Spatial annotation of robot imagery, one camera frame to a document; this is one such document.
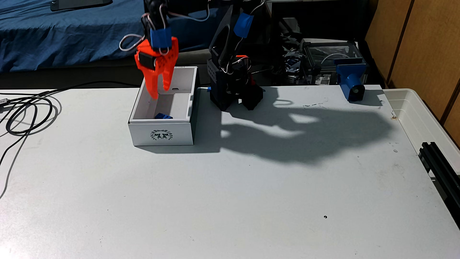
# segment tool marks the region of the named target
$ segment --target printed logo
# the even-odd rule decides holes
[[[167,129],[154,130],[150,133],[150,137],[154,140],[171,140],[173,138],[173,134]]]

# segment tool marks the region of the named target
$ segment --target wooden wall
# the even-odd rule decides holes
[[[415,0],[390,86],[410,88],[441,119],[460,78],[460,0]]]
[[[366,42],[372,57],[387,80],[411,0],[379,0]]]
[[[451,135],[452,139],[457,144],[460,144],[460,98],[458,97],[447,116],[444,128]]]
[[[390,88],[410,88],[460,144],[460,0],[379,0],[366,35]]]

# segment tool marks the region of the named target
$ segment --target blue block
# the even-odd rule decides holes
[[[159,113],[155,116],[155,119],[172,119],[172,117],[169,116],[169,115],[166,115],[166,114],[163,114],[163,113],[159,112]]]
[[[347,101],[361,101],[364,95],[364,86],[361,82],[361,76],[366,71],[366,64],[337,65],[338,74],[337,83],[339,83],[342,92]],[[352,88],[359,92],[352,93]]]

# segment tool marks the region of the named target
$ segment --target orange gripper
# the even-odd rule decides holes
[[[174,66],[176,65],[177,57],[179,56],[179,43],[176,37],[171,37],[172,47],[168,54],[162,55],[159,51],[153,51],[149,41],[144,40],[137,46],[138,52],[134,56],[138,69],[142,71],[145,78],[145,86],[150,96],[153,99],[158,99],[158,76],[163,75],[163,88],[168,91],[171,86]],[[155,57],[155,70],[145,67],[139,62],[139,52],[143,52],[152,57]]]

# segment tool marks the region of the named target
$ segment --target blue 3d printed part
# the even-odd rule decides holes
[[[171,27],[166,29],[150,29],[150,42],[154,48],[168,48],[173,45],[171,40]]]
[[[236,36],[246,38],[249,33],[249,29],[251,28],[251,24],[253,23],[253,19],[254,15],[242,12],[238,17],[238,21],[236,21],[235,27],[233,28]]]
[[[367,65],[361,63],[362,58],[335,59],[337,83],[342,88],[347,101],[361,101],[364,97],[364,85],[361,76],[366,71]]]

